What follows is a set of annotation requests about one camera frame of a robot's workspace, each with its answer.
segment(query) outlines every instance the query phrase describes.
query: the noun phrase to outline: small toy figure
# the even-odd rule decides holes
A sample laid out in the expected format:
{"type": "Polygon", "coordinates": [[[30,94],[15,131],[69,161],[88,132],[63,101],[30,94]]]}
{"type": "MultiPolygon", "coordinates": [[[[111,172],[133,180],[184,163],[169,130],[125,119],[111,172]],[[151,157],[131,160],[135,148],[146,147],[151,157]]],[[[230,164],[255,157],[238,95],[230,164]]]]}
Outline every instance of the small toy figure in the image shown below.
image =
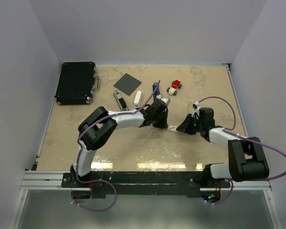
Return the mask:
{"type": "Polygon", "coordinates": [[[177,91],[176,89],[177,88],[181,88],[182,87],[182,84],[179,80],[174,80],[172,82],[172,87],[168,87],[167,88],[167,92],[170,94],[170,95],[177,95],[177,91]]]}

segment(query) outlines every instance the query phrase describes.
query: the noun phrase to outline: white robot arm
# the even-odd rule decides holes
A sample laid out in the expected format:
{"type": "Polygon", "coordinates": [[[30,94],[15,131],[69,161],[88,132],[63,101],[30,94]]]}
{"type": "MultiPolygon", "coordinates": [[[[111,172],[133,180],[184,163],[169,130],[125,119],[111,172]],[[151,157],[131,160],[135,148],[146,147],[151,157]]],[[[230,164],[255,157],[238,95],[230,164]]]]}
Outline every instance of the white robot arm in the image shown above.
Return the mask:
{"type": "Polygon", "coordinates": [[[117,129],[127,127],[144,127],[153,124],[154,127],[167,128],[167,106],[170,103],[169,98],[157,99],[152,105],[140,112],[134,114],[136,109],[128,112],[106,111],[105,108],[97,108],[80,126],[79,131],[82,133],[92,123],[106,115],[116,115],[102,123],[102,127],[95,126],[87,132],[81,140],[83,149],[77,163],[73,164],[76,171],[78,166],[78,175],[80,177],[88,174],[91,170],[91,163],[94,159],[97,149],[102,147],[112,132],[117,129]]]}
{"type": "MultiPolygon", "coordinates": [[[[216,126],[212,108],[201,107],[198,102],[193,104],[193,107],[194,113],[187,115],[184,122],[177,127],[177,131],[190,135],[200,133],[208,142],[228,150],[229,163],[206,165],[204,169],[204,173],[207,174],[206,180],[227,178],[239,182],[265,179],[269,176],[267,160],[260,145],[238,138],[238,135],[232,136],[221,126],[216,126]]],[[[257,137],[248,139],[260,142],[257,137]]]]}

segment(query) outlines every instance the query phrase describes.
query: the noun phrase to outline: black briefcase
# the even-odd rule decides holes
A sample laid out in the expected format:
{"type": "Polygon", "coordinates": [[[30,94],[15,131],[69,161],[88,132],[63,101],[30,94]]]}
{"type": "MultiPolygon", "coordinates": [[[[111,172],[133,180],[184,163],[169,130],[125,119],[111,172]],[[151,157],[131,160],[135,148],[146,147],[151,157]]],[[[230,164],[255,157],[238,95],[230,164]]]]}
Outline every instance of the black briefcase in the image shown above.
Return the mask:
{"type": "Polygon", "coordinates": [[[59,105],[90,104],[93,99],[94,84],[100,80],[95,73],[93,62],[65,62],[61,65],[61,75],[55,99],[59,105]]]}

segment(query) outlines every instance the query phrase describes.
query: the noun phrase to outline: white enclosure wall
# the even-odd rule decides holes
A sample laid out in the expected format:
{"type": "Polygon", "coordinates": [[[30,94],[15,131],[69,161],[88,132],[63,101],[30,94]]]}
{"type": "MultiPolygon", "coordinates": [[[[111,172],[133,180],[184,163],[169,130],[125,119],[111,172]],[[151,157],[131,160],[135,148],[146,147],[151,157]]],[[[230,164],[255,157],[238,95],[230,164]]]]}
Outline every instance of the white enclosure wall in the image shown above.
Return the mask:
{"type": "MultiPolygon", "coordinates": [[[[268,0],[237,57],[232,77],[250,135],[286,152],[286,0],[268,0]]],[[[286,159],[266,150],[271,175],[286,159]]],[[[286,176],[271,182],[286,229],[286,176]]]]}
{"type": "Polygon", "coordinates": [[[60,61],[232,62],[266,0],[30,0],[60,61]]]}
{"type": "Polygon", "coordinates": [[[30,3],[0,0],[0,229],[36,157],[59,69],[30,3]]]}

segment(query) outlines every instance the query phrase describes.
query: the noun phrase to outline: white marker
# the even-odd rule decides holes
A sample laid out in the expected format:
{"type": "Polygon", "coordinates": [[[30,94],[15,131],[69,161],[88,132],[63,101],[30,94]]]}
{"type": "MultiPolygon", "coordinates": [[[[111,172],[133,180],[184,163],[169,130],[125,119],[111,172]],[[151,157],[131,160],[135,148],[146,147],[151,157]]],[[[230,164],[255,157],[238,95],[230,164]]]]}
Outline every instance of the white marker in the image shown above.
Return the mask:
{"type": "Polygon", "coordinates": [[[142,92],[141,91],[137,91],[137,94],[134,98],[134,107],[138,108],[140,106],[140,101],[141,101],[141,97],[142,97],[142,92]]]}

